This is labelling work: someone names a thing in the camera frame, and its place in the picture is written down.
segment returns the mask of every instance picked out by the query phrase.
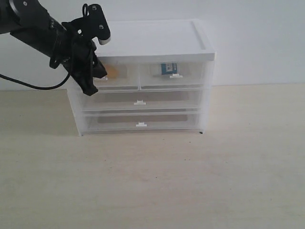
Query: small drawer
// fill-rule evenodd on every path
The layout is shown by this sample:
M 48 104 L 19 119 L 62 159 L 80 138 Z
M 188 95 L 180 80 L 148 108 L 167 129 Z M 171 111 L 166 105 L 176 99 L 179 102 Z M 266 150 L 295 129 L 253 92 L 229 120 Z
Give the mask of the small drawer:
M 108 75 L 99 79 L 94 78 L 93 83 L 100 91 L 137 90 L 138 67 L 136 65 L 109 65 L 105 64 Z
M 142 110 L 198 108 L 202 91 L 97 93 L 91 97 L 81 93 L 70 93 L 77 98 L 80 111 Z
M 198 128 L 198 114 L 84 117 L 81 133 L 126 130 L 188 130 Z
M 140 65 L 142 90 L 201 88 L 204 84 L 204 63 L 155 63 Z

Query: white drawer handle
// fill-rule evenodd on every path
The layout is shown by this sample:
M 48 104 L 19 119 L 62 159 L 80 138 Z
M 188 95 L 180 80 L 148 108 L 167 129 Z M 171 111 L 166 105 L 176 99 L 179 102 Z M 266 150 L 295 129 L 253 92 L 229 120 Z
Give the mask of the white drawer handle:
M 135 125 L 136 127 L 147 127 L 147 124 L 145 123 L 139 123 L 137 125 Z
M 180 74 L 173 74 L 170 76 L 171 79 L 182 79 L 183 78 L 183 75 L 180 75 Z
M 143 100 L 138 100 L 134 105 L 146 105 L 146 103 Z

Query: black robotic arm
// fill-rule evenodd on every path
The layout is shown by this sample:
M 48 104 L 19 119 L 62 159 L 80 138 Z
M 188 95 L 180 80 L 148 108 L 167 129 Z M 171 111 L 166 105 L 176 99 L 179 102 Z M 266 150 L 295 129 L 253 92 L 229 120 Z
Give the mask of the black robotic arm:
M 62 86 L 71 75 L 84 94 L 98 92 L 93 77 L 103 78 L 107 72 L 94 53 L 96 46 L 92 39 L 97 37 L 100 44 L 104 45 L 109 42 L 111 33 L 100 5 L 84 4 L 82 11 L 82 18 L 59 24 L 38 0 L 0 0 L 0 34 L 10 33 L 49 56 L 51 68 L 56 69 L 62 64 L 68 71 L 61 84 L 48 88 L 33 86 L 1 74 L 0 78 L 34 89 L 50 90 Z

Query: white wall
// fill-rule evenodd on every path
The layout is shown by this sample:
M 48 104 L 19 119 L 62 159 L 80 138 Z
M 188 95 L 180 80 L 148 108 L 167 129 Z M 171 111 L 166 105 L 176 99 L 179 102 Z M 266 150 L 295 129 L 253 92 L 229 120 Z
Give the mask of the white wall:
M 305 82 L 304 0 L 204 0 L 214 85 Z
M 81 17 L 84 3 L 102 5 L 107 20 L 181 19 L 199 15 L 200 0 L 39 0 L 59 22 Z M 0 35 L 0 73 L 31 84 L 50 86 L 66 75 L 50 69 L 49 58 L 9 35 Z M 0 79 L 0 90 L 27 89 Z

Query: table surface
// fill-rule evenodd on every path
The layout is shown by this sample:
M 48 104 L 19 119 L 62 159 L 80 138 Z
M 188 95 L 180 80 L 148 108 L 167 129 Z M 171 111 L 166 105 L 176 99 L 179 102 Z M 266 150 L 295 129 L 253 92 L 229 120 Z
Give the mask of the table surface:
M 304 228 L 305 84 L 211 104 L 205 135 L 78 137 L 65 91 L 0 92 L 0 228 Z

